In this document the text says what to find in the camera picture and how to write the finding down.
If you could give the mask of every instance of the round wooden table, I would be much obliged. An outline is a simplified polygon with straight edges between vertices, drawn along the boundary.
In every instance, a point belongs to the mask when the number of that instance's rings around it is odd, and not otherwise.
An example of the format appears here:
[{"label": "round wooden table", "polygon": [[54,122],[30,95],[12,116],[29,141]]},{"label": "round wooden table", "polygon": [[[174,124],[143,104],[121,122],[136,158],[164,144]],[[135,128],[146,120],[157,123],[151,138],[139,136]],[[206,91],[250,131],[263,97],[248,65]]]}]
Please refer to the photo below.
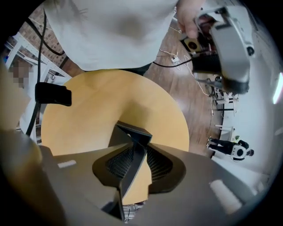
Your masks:
[{"label": "round wooden table", "polygon": [[[53,155],[107,148],[117,121],[146,129],[153,135],[151,143],[188,151],[184,115],[153,81],[127,71],[100,70],[80,74],[65,85],[72,91],[72,106],[49,104],[43,114],[42,144]],[[138,188],[137,181],[146,187],[151,183],[146,161],[131,187]],[[128,192],[123,204],[144,201],[139,193]]]}]

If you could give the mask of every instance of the black clip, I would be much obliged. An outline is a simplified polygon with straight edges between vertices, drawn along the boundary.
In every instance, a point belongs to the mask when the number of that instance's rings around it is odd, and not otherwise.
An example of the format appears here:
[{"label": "black clip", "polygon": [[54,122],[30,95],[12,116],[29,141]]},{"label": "black clip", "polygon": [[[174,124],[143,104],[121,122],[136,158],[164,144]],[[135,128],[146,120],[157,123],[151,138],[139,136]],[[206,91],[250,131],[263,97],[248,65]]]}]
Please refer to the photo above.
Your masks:
[{"label": "black clip", "polygon": [[35,101],[40,104],[72,105],[72,92],[65,86],[51,83],[37,83],[35,85]]}]

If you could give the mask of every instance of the hand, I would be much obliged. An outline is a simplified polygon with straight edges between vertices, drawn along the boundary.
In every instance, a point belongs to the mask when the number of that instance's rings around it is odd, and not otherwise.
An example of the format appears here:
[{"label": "hand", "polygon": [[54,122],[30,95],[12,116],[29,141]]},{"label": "hand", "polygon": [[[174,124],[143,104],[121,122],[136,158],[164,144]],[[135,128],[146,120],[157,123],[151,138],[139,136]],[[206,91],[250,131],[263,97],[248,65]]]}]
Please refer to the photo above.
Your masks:
[{"label": "hand", "polygon": [[177,8],[178,26],[189,38],[198,37],[195,17],[200,12],[205,0],[179,0]]}]

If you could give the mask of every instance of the black mesh panel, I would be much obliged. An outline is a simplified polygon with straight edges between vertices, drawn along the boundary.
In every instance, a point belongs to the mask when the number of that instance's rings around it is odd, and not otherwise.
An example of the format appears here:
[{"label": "black mesh panel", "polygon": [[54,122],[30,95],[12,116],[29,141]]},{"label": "black mesh panel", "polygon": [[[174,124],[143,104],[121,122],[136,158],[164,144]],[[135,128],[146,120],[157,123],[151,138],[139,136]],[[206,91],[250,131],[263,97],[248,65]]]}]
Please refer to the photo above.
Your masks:
[{"label": "black mesh panel", "polygon": [[151,147],[147,147],[147,164],[150,167],[152,182],[165,177],[173,168],[173,163],[169,158]]},{"label": "black mesh panel", "polygon": [[106,168],[116,177],[123,179],[134,158],[133,148],[129,147],[106,162]]}]

